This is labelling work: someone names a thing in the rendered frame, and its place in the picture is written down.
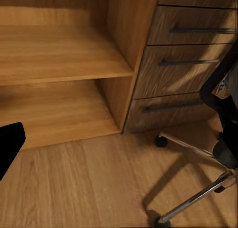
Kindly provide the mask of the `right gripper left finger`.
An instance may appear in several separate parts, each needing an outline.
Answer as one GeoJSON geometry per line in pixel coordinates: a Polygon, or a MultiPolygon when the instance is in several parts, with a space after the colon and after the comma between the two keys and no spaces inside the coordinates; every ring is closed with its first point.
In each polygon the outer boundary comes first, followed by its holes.
{"type": "Polygon", "coordinates": [[[0,127],[0,182],[25,140],[21,122],[0,127]]]}

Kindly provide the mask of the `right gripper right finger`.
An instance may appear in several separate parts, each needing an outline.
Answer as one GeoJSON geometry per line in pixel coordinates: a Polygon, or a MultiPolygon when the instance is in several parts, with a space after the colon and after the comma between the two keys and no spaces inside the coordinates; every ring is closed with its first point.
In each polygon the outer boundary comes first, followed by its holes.
{"type": "Polygon", "coordinates": [[[238,162],[238,123],[226,122],[222,139],[238,162]]]}

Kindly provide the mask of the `swivel chair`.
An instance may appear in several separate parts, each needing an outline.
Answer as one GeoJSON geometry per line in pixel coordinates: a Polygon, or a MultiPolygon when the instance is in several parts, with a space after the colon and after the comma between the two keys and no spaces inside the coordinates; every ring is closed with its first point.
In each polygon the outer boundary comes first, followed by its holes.
{"type": "MultiPolygon", "coordinates": [[[[228,121],[238,123],[238,38],[235,40],[224,59],[217,66],[216,70],[201,87],[199,97],[204,104],[213,108],[218,113],[223,129],[228,121]],[[229,97],[226,95],[227,87],[230,88],[231,92],[229,97]],[[211,91],[215,88],[216,91],[213,95],[211,91]]],[[[222,138],[223,132],[221,132],[219,136],[222,138]]],[[[238,182],[238,162],[224,143],[223,139],[214,146],[213,152],[164,131],[161,131],[160,134],[156,136],[157,146],[165,147],[168,143],[167,139],[220,165],[226,169],[226,172],[213,184],[204,188],[162,217],[157,217],[154,222],[155,228],[171,228],[170,219],[177,216],[211,192],[215,191],[216,193],[221,193],[226,188],[229,188],[238,182]]]]}

